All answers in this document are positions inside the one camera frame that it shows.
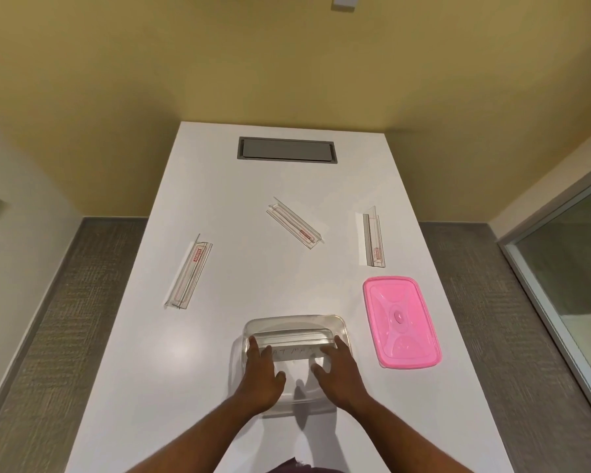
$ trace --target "tabletop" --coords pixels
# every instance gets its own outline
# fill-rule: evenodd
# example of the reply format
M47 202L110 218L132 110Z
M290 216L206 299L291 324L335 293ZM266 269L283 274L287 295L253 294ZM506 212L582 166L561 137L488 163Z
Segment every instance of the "tabletop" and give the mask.
M337 164L237 159L240 136L332 141ZM318 230L309 250L267 213L280 199ZM386 267L363 262L359 216L376 206ZM190 244L212 250L188 309L165 308ZM442 350L431 368L376 357L363 303L373 276L422 290ZM244 324L335 314L345 320L370 394L475 471L512 472L403 182L382 134L180 125L77 434L67 473L123 472L236 387ZM343 471L387 471L343 411L254 418L217 471L263 473L292 458Z

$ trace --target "glass door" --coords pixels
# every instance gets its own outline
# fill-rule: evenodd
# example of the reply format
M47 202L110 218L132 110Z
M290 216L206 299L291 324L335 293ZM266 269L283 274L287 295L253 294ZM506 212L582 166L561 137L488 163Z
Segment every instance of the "glass door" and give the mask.
M502 249L591 402L591 187Z

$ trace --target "white frame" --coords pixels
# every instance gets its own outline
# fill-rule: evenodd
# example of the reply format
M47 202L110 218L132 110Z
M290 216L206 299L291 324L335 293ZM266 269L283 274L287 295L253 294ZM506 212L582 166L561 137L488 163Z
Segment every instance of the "white frame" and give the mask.
M498 244L510 263L512 270L514 270L514 273L528 294L528 297L532 301L532 304L535 306L536 311L543 320L545 327L567 361L567 364L571 368L572 373L580 384L584 394L591 403L591 366L517 247L517 243L521 239L526 238L532 232L541 228L552 219L555 219L570 207L575 206L575 204L590 194L591 186L580 192L555 211L548 214L539 222L536 222L534 226L515 236L512 240L505 243L501 241Z

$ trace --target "yellow wall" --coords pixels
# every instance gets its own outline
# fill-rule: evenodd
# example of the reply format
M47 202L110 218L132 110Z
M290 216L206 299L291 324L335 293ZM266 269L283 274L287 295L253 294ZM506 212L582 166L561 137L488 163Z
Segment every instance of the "yellow wall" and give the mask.
M89 215L149 212L180 120L386 132L466 221L591 135L591 0L330 2L0 0L0 126Z

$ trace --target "person's right arm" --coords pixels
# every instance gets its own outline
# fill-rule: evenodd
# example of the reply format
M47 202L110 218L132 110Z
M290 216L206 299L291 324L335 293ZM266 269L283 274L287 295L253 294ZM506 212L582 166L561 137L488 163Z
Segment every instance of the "person's right arm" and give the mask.
M322 347L331 358L330 373L318 364L311 370L331 402L363 427L392 473L471 473L370 397L350 349L339 337L335 344Z

